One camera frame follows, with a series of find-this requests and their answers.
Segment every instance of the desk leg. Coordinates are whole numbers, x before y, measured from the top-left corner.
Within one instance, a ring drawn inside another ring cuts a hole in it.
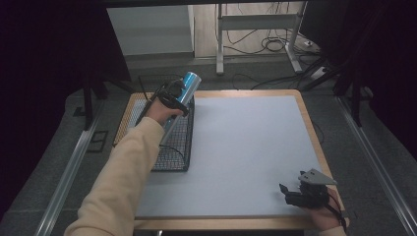
[[[223,27],[222,27],[222,14],[221,4],[218,4],[218,15],[217,15],[217,55],[216,55],[216,68],[215,71],[218,75],[224,74],[223,68]]]
[[[285,45],[285,50],[287,51],[289,60],[296,74],[303,72],[303,70],[301,69],[300,63],[297,60],[297,57],[295,57],[294,44],[295,44],[295,39],[297,39],[298,30],[300,29],[300,26],[301,26],[301,21],[303,20],[303,15],[304,15],[304,10],[306,9],[306,5],[307,5],[307,2],[303,2],[300,8],[298,9],[295,22],[294,22],[294,27],[292,28],[291,38],[289,39],[288,44]]]

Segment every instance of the person's left hand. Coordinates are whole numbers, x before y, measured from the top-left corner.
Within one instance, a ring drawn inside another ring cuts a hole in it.
[[[162,104],[162,102],[160,102],[159,98],[156,98],[145,116],[152,118],[161,126],[163,126],[170,116],[182,114],[183,112],[180,109],[168,108],[164,104]]]

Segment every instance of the gray floor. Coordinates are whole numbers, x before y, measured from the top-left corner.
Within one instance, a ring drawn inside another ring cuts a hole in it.
[[[183,58],[182,60],[188,63],[184,65],[183,61],[174,60],[175,63],[164,61],[154,63],[152,66],[152,60],[148,60],[147,67],[142,68],[139,66],[141,61],[131,58],[128,64],[133,78],[140,75],[149,90],[153,90],[162,81],[172,80],[176,78],[175,75],[185,75],[188,71],[195,72],[203,78],[199,89],[250,89],[259,82],[293,75],[285,55],[228,58],[225,74],[222,77],[216,75],[213,59]],[[309,81],[310,79],[305,79],[300,85]],[[283,83],[282,80],[277,80],[258,89],[295,89],[298,83],[294,80]],[[338,190],[350,218],[349,235],[407,235],[364,151],[348,126],[340,105],[332,95],[333,83],[334,81],[328,81],[311,91],[302,92],[302,95],[315,124],[330,170],[339,183]],[[128,84],[133,88],[139,87],[137,81]],[[110,95],[104,101],[102,115],[96,128],[97,131],[108,132],[104,148],[100,151],[100,144],[89,145],[89,151],[84,157],[51,235],[62,235],[65,227],[76,219],[76,211],[81,200],[88,193],[110,152],[129,94],[112,84],[106,85]],[[83,107],[80,91],[68,97],[66,114],[61,125],[41,162],[5,214],[0,225],[0,235],[33,235],[35,232],[83,129],[84,117],[74,116],[77,107]],[[388,174],[415,212],[417,209],[417,188],[414,184],[417,173],[416,161],[375,117],[367,101],[361,104],[361,119],[363,130]],[[228,233],[242,235],[241,232]],[[279,235],[278,232],[270,231],[251,233]],[[309,230],[305,234],[317,235],[317,232]]]

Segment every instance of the hand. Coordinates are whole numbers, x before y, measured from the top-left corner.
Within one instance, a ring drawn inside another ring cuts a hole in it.
[[[152,118],[163,126],[170,116],[182,114],[183,112],[180,109],[170,109],[163,105],[159,98],[156,98],[145,116]]]
[[[336,191],[328,188],[328,194],[330,195],[328,204],[334,209],[338,210],[339,203],[334,201],[337,200]],[[313,222],[320,231],[325,231],[340,226],[340,222],[338,221],[337,217],[325,207],[318,209],[303,208],[303,210],[310,214]]]

